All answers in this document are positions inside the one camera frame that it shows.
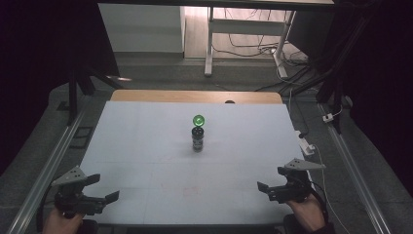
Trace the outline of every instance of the metal frame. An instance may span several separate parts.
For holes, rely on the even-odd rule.
[[[86,110],[89,107],[91,99],[91,97],[83,97],[79,114],[74,119],[72,125],[67,126],[64,130],[64,133],[60,137],[60,140],[58,141],[48,161],[43,167],[42,172],[37,177],[36,181],[30,189],[30,192],[27,194],[27,197],[21,205],[20,210],[15,217],[15,220],[13,220],[12,225],[7,231],[8,234],[19,234],[25,232],[28,224],[30,223],[30,220],[32,219],[34,213],[37,210],[37,207],[40,204],[43,194],[45,193],[47,187],[53,179],[53,176],[55,175],[57,167],[60,164],[60,161],[63,158],[67,147],[69,146],[70,140],[73,138],[76,129],[78,128],[85,115]]]
[[[327,114],[325,113],[321,104],[319,104],[319,112],[321,113],[321,115]],[[386,219],[383,216],[382,211],[377,205],[376,199],[371,194],[367,186],[367,183],[365,182],[364,177],[362,176],[356,164],[356,161],[354,160],[353,155],[350,152],[346,141],[343,139],[343,136],[337,133],[333,125],[327,125],[328,131],[330,132],[331,137],[340,153],[340,156],[343,159],[343,163],[347,169],[347,172],[349,173],[350,178],[352,179],[353,184],[355,185],[358,197],[365,206],[367,214],[370,216],[371,222],[374,228],[376,229],[376,232],[380,234],[392,233],[389,225],[387,224]]]
[[[288,34],[289,28],[291,27],[292,19],[294,18],[295,12],[290,12],[289,17],[286,20],[283,28],[283,32],[281,34],[279,45],[277,46],[276,50],[272,50],[273,58],[277,65],[277,70],[281,78],[287,78],[288,75],[286,74],[285,67],[283,66],[282,61],[282,48],[285,43],[286,35]]]

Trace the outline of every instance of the white tabletop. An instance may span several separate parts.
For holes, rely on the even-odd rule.
[[[204,149],[192,148],[192,118],[206,118]],[[108,101],[81,164],[101,174],[87,196],[120,190],[88,217],[111,224],[281,223],[291,210],[257,181],[284,185],[277,167],[303,158],[283,104]]]

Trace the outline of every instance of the wall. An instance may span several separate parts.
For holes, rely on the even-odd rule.
[[[99,4],[114,52],[183,52],[183,7]]]

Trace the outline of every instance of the cable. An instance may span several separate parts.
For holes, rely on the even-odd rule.
[[[248,17],[246,20],[249,20],[250,18],[255,17],[255,14],[256,14],[257,12],[258,12],[258,9],[254,9],[254,10],[252,11],[252,13],[249,14],[249,17]]]
[[[301,111],[300,105],[298,104],[297,99],[294,97],[295,105],[297,105],[298,111],[300,112],[300,116],[303,119],[304,125],[306,126],[306,132],[301,132],[302,135],[306,136],[310,133],[310,128],[307,124],[306,118],[304,118],[303,112]]]
[[[291,76],[291,78],[292,78],[292,77],[295,77],[298,73],[300,73],[302,70],[304,70],[304,68],[305,68],[305,67],[303,67],[303,68],[301,68],[299,71],[297,71],[294,75]],[[261,91],[261,90],[264,90],[264,89],[276,87],[277,85],[281,85],[281,84],[283,84],[283,83],[284,83],[284,82],[281,81],[281,82],[275,83],[275,84],[273,84],[273,85],[264,86],[264,87],[261,87],[261,88],[259,88],[259,89],[254,90],[254,92],[258,92],[258,91]]]
[[[43,194],[39,207],[37,208],[37,213],[36,213],[37,232],[43,231],[43,208],[45,207],[46,198],[51,188],[52,187],[50,183],[48,188],[46,189],[46,192]]]
[[[321,153],[319,152],[319,147],[316,146],[315,144],[313,144],[313,146],[317,149],[317,152],[319,153],[319,161],[322,164],[322,159],[321,159]],[[337,217],[337,220],[340,222],[341,226],[344,228],[344,230],[346,230],[346,232],[348,234],[350,234],[349,230],[347,230],[346,226],[343,224],[343,222],[341,221],[341,219],[338,217],[337,213],[334,212],[333,207],[331,206],[330,201],[328,200],[327,197],[327,188],[325,187],[325,176],[324,176],[324,170],[321,170],[322,173],[322,186],[324,187],[324,196],[325,196],[325,200],[327,201],[328,206],[330,207],[331,211],[334,213],[334,215]]]
[[[299,81],[301,78],[303,78],[304,75],[307,74],[307,72],[309,72],[310,70],[311,70],[311,67],[310,67],[310,66],[305,66],[305,67],[303,67],[300,71],[304,71],[304,72],[300,73],[300,75],[297,76],[296,78],[290,77],[290,79],[292,80],[292,82],[289,82],[289,83],[297,83],[297,81]],[[313,77],[315,77],[315,75],[316,75],[316,73],[315,73],[313,76],[311,76],[308,80],[313,79]],[[280,90],[279,90],[279,94],[282,96],[282,95],[283,95],[283,92],[284,92],[290,85],[291,85],[291,84],[287,84],[287,85],[285,85],[282,89],[280,89]]]
[[[270,16],[271,16],[271,10],[270,10],[270,13],[268,14],[267,21],[270,20]],[[264,37],[265,37],[265,35],[262,35],[261,41],[259,41],[259,43],[258,43],[258,50],[259,50],[259,47],[261,46],[262,40],[264,40]]]
[[[289,118],[291,118],[291,95],[292,95],[292,88],[289,90],[289,100],[288,100]]]
[[[220,88],[220,89],[222,89],[222,90],[224,90],[224,91],[232,91],[232,90],[230,90],[230,89],[228,89],[228,88],[225,88],[225,87],[223,87],[223,86],[221,86],[221,85],[216,84],[215,82],[212,82],[212,84],[213,84],[215,87],[218,87],[218,88]]]
[[[292,53],[291,55],[289,55],[289,59],[287,59],[287,58],[285,57],[285,52],[282,52],[282,56],[283,56],[282,61],[283,61],[285,64],[289,65],[289,66],[308,65],[309,62],[306,61],[306,60],[301,60],[301,62],[297,62],[297,61],[291,59],[291,56],[292,56],[292,55],[297,54],[297,53],[300,53],[300,52],[301,52],[301,51]]]
[[[231,13],[230,13],[226,8],[225,8],[225,13],[224,13],[225,19],[227,19],[227,12],[228,12],[228,14],[230,15],[231,19],[233,19]],[[251,16],[249,16],[249,17],[246,18],[246,19],[248,20],[248,19],[250,19],[251,17],[254,17],[257,12],[258,12],[258,9],[255,9],[254,11],[252,11]],[[270,14],[268,15],[267,20],[270,20],[270,15],[271,15],[271,10],[270,10]],[[277,42],[277,43],[270,43],[270,44],[262,44],[262,45],[261,45],[262,40],[264,39],[264,36],[262,36],[261,41],[258,43],[258,45],[242,45],[242,46],[240,46],[240,45],[235,45],[235,44],[234,44],[234,42],[232,41],[232,38],[231,38],[231,34],[228,34],[228,38],[230,39],[230,43],[231,43],[231,45],[232,45],[233,47],[258,47],[258,50],[260,50],[260,48],[259,48],[260,46],[278,46],[278,44],[279,44],[279,43]]]
[[[290,85],[298,85],[298,86],[302,86],[303,84],[300,84],[300,83],[295,83],[295,82],[289,82],[289,81],[286,81],[286,80],[284,80],[284,79],[282,79],[281,78],[281,76],[280,76],[280,73],[279,73],[279,67],[282,65],[282,63],[280,63],[279,65],[277,65],[277,76],[278,76],[278,78],[281,80],[281,81],[283,81],[283,82],[285,82],[285,83],[287,83],[287,84],[290,84]],[[309,68],[309,67],[303,67],[301,70],[299,70],[298,72],[300,72],[300,71],[302,71],[303,69],[306,69],[306,68]],[[300,78],[304,75],[304,74],[306,74],[308,72],[308,70],[306,70],[303,74],[301,74],[300,75]]]
[[[268,48],[263,48],[263,49],[261,50],[261,52],[258,53],[258,54],[253,54],[253,55],[240,55],[240,54],[237,54],[237,53],[234,53],[234,52],[220,51],[220,50],[215,49],[215,47],[213,47],[213,45],[211,45],[211,46],[212,46],[212,48],[213,48],[216,52],[227,53],[227,54],[231,54],[231,55],[239,56],[239,57],[257,57],[257,56],[263,55],[263,54],[266,53],[267,51],[271,51],[271,49],[274,49],[274,48],[268,47]]]
[[[338,113],[333,114],[333,117],[336,115],[339,115],[341,113],[341,111],[343,111],[343,105],[341,105],[340,111]]]
[[[288,59],[291,59],[292,55],[295,55],[295,54],[298,54],[298,53],[302,53],[302,51],[297,51],[297,52],[291,53],[291,54],[289,55],[289,58],[288,58]]]
[[[324,197],[324,202],[327,203],[327,199],[325,196],[325,191],[324,189],[322,189],[321,186],[319,186],[317,183],[310,181],[310,183],[312,183],[313,185],[315,185],[321,192],[322,192],[322,196]]]

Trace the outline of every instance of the bracket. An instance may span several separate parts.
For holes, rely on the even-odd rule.
[[[306,171],[306,170],[323,170],[325,169],[324,164],[317,164],[312,162],[307,162],[301,159],[293,159],[289,163],[284,165],[285,168],[294,169],[296,171]]]
[[[64,185],[67,183],[78,182],[87,180],[88,177],[83,173],[79,166],[74,167],[72,170],[57,178],[52,182],[52,186]]]

